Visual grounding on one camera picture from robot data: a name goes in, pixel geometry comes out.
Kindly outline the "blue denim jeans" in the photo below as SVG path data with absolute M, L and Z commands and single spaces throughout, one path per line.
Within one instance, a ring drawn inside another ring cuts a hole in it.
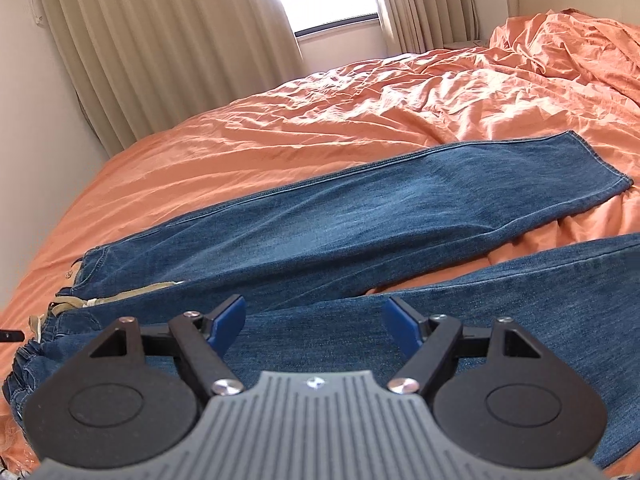
M 639 237 L 536 252 L 431 286 L 405 281 L 457 266 L 630 188 L 574 132 L 436 146 L 173 218 L 92 248 L 18 348 L 3 394 L 28 398 L 111 322 L 162 324 L 241 295 L 247 319 L 228 361 L 262 370 L 372 370 L 401 358 L 381 310 L 397 295 L 467 323 L 510 315 L 592 385 L 608 408 L 594 459 L 639 441 Z

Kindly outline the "orange bed sheet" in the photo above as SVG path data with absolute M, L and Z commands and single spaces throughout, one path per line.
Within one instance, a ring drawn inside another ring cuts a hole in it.
M 64 214 L 2 322 L 43 315 L 101 242 L 309 177 L 454 141 L 572 130 L 639 173 L 639 29 L 593 12 L 509 18 L 485 47 L 352 63 L 188 119 L 112 158 Z

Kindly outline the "beige left curtain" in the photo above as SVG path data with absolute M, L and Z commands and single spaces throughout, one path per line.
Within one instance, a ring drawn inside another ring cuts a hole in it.
M 280 0 L 41 2 L 108 154 L 305 73 Z

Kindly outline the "beige curtain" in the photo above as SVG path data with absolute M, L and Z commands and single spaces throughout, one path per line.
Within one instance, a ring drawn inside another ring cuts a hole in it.
M 280 0 L 41 2 L 108 154 L 305 73 Z
M 474 0 L 376 0 L 391 55 L 462 48 L 480 40 Z

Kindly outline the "beige right curtain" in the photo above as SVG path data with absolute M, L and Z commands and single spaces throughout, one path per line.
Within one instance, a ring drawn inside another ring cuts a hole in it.
M 391 55 L 462 48 L 480 40 L 474 0 L 376 0 Z

